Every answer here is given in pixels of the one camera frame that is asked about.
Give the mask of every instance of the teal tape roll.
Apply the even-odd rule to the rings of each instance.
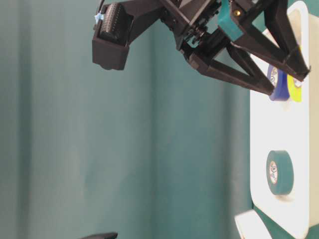
[[[266,165],[267,181],[274,195],[290,194],[294,185],[294,169],[284,150],[270,151]]]

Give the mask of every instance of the white object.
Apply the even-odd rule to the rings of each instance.
[[[302,102],[273,102],[250,91],[250,187],[253,203],[297,239],[319,224],[319,18],[303,1],[288,9],[297,42],[311,73],[302,83]],[[268,30],[263,32],[273,40]],[[267,75],[269,64],[252,56]],[[267,155],[286,150],[294,167],[294,185],[287,196],[271,193]]]
[[[235,223],[241,239],[271,239],[265,224],[254,210],[235,216]]]

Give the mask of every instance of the teal bracket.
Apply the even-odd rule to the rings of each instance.
[[[218,15],[218,25],[232,41],[237,40],[243,35],[243,32],[230,17],[228,0],[221,0],[221,9]]]

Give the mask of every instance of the blue tape marker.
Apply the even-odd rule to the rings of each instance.
[[[276,67],[269,65],[268,79],[275,86],[274,92],[269,96],[272,101],[286,101],[289,99],[287,74]]]

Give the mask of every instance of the tape label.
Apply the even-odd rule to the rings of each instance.
[[[277,164],[274,161],[271,161],[269,165],[269,176],[270,176],[271,182],[273,184],[276,184],[278,179],[278,170],[277,170]]]
[[[274,67],[270,73],[270,82],[274,85],[274,87],[277,86],[278,83],[278,70],[276,67]]]

